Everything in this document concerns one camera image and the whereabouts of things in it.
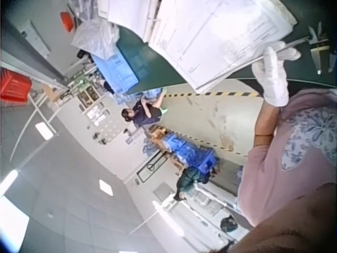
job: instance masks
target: red crate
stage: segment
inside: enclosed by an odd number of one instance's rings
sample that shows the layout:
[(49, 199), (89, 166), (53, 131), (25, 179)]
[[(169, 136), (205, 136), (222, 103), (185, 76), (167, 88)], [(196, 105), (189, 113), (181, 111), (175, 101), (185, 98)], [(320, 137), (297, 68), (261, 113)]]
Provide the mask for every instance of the red crate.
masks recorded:
[(31, 87), (32, 81), (28, 77), (1, 68), (1, 100), (26, 103)]

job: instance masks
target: plastic bag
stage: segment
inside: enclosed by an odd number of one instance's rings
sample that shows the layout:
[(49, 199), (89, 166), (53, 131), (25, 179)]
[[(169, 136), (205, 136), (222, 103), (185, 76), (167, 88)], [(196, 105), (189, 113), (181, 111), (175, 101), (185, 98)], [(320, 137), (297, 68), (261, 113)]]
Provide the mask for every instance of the plastic bag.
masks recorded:
[(119, 38), (118, 27), (99, 17), (88, 20), (77, 28), (72, 45), (107, 60), (114, 55)]
[(68, 0), (68, 2), (81, 21), (98, 17), (97, 0)]

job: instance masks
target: green workbench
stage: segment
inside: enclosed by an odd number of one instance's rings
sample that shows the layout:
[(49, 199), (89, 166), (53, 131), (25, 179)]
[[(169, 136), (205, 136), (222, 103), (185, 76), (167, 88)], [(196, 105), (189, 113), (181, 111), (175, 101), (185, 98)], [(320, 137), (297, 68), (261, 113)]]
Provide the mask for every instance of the green workbench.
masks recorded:
[[(326, 13), (326, 8), (321, 6), (320, 1), (283, 0), (282, 2), (298, 21), (298, 24), (294, 27), (294, 31), (284, 39), (285, 42), (291, 42), (308, 36), (308, 26), (317, 29), (319, 21), (322, 21), (325, 25), (329, 24), (330, 26), (327, 27), (329, 32), (333, 31), (332, 25), (334, 24), (333, 22), (329, 23), (331, 20), (328, 20), (329, 16)], [(117, 46), (139, 79), (139, 83), (128, 91), (129, 94), (186, 83), (163, 57), (153, 51), (147, 43), (143, 43), (130, 30), (121, 27), (120, 39)], [(328, 73), (328, 51), (321, 53), (323, 73), (318, 75), (311, 58), (309, 45), (302, 44), (297, 49), (302, 53), (302, 57), (295, 62), (287, 62), (285, 64), (288, 79), (294, 81), (292, 82), (292, 86), (295, 85), (296, 89), (305, 87), (336, 87), (336, 69), (332, 73)], [(250, 85), (254, 76), (251, 67), (248, 66), (232, 74), (228, 79), (242, 80), (247, 85)]]

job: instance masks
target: white glove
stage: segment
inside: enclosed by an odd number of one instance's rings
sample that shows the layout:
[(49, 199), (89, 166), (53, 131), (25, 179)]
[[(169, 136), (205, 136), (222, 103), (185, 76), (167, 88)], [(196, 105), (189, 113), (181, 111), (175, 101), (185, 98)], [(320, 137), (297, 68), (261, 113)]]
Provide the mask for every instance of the white glove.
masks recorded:
[(285, 106), (289, 101), (288, 82), (283, 63), (285, 60), (295, 61), (301, 57), (301, 53), (292, 47), (276, 54), (275, 51), (284, 47), (285, 43), (282, 41), (265, 46), (263, 61), (252, 65), (253, 74), (264, 90), (264, 99), (276, 107)]

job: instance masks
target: yellow and black tape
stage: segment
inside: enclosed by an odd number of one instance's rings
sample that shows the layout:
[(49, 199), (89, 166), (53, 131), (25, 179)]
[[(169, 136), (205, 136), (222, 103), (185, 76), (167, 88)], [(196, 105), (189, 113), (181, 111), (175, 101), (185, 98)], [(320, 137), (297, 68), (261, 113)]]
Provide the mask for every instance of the yellow and black tape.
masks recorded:
[(235, 154), (242, 155), (243, 157), (247, 157), (247, 155), (245, 155), (245, 154), (242, 154), (242, 153), (239, 153), (239, 152), (235, 152), (234, 150), (231, 150), (231, 149), (222, 147), (222, 146), (220, 146), (220, 145), (211, 144), (210, 142), (207, 142), (207, 141), (204, 141), (204, 140), (200, 140), (200, 139), (198, 139), (198, 138), (194, 138), (194, 137), (189, 136), (189, 135), (187, 135), (187, 134), (178, 133), (178, 132), (173, 131), (173, 130), (168, 129), (168, 128), (166, 128), (166, 130), (167, 130), (169, 133), (175, 133), (175, 134), (177, 134), (177, 135), (180, 135), (181, 137), (183, 137), (183, 138), (185, 138), (185, 139), (189, 139), (189, 140), (192, 140), (192, 141), (199, 142), (201, 145), (208, 145), (209, 147), (222, 149), (222, 150), (227, 151), (227, 152), (233, 152), (233, 153), (235, 153)]
[(206, 93), (176, 93), (176, 94), (166, 94), (165, 98), (177, 98), (182, 96), (245, 96), (245, 97), (262, 97), (258, 92), (206, 92)]

